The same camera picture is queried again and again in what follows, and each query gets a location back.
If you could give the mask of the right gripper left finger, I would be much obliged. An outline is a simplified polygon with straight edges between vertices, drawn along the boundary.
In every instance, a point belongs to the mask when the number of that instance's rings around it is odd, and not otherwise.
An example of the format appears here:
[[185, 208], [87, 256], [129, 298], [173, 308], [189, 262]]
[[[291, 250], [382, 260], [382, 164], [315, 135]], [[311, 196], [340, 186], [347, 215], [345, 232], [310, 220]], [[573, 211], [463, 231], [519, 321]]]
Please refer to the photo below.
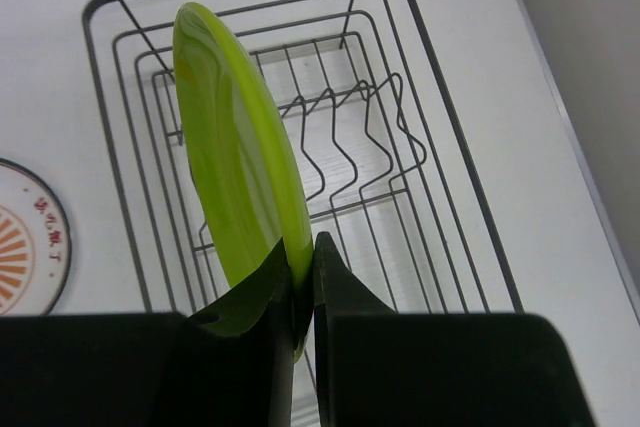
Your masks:
[[293, 357], [291, 272], [278, 243], [181, 325], [164, 369], [165, 425], [289, 425]]

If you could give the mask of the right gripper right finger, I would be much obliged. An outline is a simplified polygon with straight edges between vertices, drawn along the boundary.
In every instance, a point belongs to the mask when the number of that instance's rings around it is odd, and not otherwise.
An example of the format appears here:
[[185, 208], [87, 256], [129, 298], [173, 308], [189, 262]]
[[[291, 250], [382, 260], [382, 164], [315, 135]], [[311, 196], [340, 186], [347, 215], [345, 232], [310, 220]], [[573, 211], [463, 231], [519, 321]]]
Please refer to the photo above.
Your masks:
[[398, 316], [346, 266], [331, 234], [313, 258], [317, 399], [323, 426], [392, 426]]

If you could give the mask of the green plate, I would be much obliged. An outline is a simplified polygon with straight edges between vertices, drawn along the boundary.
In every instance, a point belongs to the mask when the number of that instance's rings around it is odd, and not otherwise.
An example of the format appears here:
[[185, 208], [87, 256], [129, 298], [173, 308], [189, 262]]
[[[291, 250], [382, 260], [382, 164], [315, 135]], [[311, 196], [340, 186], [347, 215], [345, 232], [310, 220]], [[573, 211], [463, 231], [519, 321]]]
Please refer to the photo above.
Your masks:
[[273, 96], [239, 39], [212, 11], [183, 4], [172, 55], [193, 182], [229, 286], [282, 245], [293, 287], [294, 356], [311, 308], [313, 239], [303, 183]]

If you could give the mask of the white plate orange sunburst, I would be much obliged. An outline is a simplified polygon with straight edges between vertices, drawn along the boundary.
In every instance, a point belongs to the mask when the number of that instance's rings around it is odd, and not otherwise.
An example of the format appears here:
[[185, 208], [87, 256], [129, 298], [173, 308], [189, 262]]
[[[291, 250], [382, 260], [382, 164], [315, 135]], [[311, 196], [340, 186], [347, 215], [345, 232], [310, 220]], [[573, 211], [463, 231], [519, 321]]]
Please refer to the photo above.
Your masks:
[[1, 160], [1, 314], [49, 314], [66, 286], [72, 230], [58, 196], [30, 169]]

